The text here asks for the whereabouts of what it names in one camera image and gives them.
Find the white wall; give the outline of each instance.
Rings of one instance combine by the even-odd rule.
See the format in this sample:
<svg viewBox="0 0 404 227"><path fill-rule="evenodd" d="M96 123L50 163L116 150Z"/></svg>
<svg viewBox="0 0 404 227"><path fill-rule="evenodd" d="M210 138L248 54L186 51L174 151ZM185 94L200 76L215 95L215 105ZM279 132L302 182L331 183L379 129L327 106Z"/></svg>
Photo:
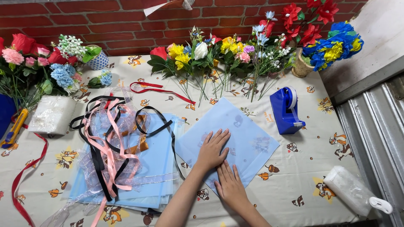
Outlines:
<svg viewBox="0 0 404 227"><path fill-rule="evenodd" d="M365 42L362 51L320 72L337 103L404 69L403 0L369 0L350 24Z"/></svg>

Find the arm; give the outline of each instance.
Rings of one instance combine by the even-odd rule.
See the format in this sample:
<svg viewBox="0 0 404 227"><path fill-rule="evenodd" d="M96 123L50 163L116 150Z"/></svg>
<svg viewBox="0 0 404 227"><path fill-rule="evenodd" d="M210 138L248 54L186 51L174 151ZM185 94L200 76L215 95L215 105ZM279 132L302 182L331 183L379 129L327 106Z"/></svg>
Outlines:
<svg viewBox="0 0 404 227"><path fill-rule="evenodd" d="M236 165L233 165L234 174L229 163L224 160L217 166L219 182L215 182L217 192L224 202L236 211L251 227L271 227L261 216L247 198L246 190L241 183Z"/></svg>
<svg viewBox="0 0 404 227"><path fill-rule="evenodd" d="M213 137L212 135L213 132L210 132L206 137L199 151L198 160L160 215L155 227L183 226L203 177L226 158L229 148L225 148L221 155L220 150L230 137L229 130L226 129L222 133L220 129Z"/></svg>

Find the corrugated metal sheet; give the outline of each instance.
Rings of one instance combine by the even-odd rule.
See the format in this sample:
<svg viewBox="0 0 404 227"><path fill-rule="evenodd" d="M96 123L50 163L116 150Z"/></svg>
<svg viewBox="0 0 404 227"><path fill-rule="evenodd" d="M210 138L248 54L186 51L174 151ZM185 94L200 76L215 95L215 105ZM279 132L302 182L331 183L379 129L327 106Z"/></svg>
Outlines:
<svg viewBox="0 0 404 227"><path fill-rule="evenodd" d="M403 227L404 99L394 89L404 90L404 76L394 79L336 109L365 183L394 208L391 215L383 213L380 226Z"/></svg>

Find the white rose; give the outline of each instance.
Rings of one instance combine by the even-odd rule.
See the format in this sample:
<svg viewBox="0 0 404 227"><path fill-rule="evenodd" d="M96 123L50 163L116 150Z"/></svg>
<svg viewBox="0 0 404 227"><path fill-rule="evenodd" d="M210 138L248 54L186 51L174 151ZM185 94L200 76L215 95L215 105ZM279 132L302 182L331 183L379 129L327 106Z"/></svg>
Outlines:
<svg viewBox="0 0 404 227"><path fill-rule="evenodd" d="M80 83L73 83L73 85L68 86L67 88L64 89L70 95L71 93L75 93L76 91L80 90Z"/></svg>
<svg viewBox="0 0 404 227"><path fill-rule="evenodd" d="M195 60L206 57L208 54L208 45L204 42L201 42L199 46L195 49Z"/></svg>

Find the white foam block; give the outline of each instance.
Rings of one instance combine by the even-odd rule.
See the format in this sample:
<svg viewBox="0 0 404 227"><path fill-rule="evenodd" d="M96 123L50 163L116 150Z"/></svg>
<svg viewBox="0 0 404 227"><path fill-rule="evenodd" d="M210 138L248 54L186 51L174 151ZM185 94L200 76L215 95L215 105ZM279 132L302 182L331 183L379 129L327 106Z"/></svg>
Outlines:
<svg viewBox="0 0 404 227"><path fill-rule="evenodd" d="M38 134L65 135L76 103L66 96L42 96L29 122L28 131Z"/></svg>
<svg viewBox="0 0 404 227"><path fill-rule="evenodd" d="M358 177L342 166L334 166L324 178L324 183L354 212L362 216L368 216L372 209L369 198L375 195Z"/></svg>

